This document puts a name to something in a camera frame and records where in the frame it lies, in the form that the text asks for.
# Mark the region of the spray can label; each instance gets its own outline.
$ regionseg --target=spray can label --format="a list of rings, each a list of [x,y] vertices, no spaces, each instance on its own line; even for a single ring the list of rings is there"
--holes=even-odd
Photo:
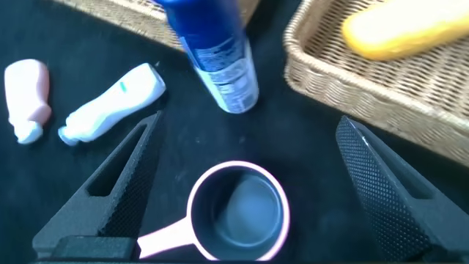
[[[180,38],[197,73],[217,104],[232,114],[252,108],[259,97],[249,42],[231,37],[211,48],[191,48],[194,39]]]

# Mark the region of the blue spray can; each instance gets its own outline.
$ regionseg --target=blue spray can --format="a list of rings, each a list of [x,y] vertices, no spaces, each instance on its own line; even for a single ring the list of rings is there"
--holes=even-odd
[[[156,0],[217,104],[232,114],[259,97],[251,47],[236,0]]]

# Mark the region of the pink bottle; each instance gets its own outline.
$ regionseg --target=pink bottle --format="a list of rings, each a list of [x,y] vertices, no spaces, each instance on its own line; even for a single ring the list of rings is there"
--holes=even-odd
[[[43,125],[51,115],[47,104],[49,72],[35,59],[15,62],[5,69],[5,96],[18,143],[35,142],[43,134]]]

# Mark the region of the mug handle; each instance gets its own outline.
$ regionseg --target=mug handle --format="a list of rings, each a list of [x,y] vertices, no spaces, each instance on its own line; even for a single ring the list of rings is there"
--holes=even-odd
[[[179,246],[190,245],[194,242],[191,221],[185,217],[174,224],[140,237],[140,258],[174,249]]]

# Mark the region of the wicker basket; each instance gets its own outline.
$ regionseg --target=wicker basket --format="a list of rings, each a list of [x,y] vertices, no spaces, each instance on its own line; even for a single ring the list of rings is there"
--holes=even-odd
[[[469,166],[469,37],[407,59],[363,59],[346,47],[340,26],[376,2],[303,0],[284,35],[288,84]]]
[[[166,14],[151,0],[54,0],[182,51]],[[238,0],[245,24],[260,0]]]

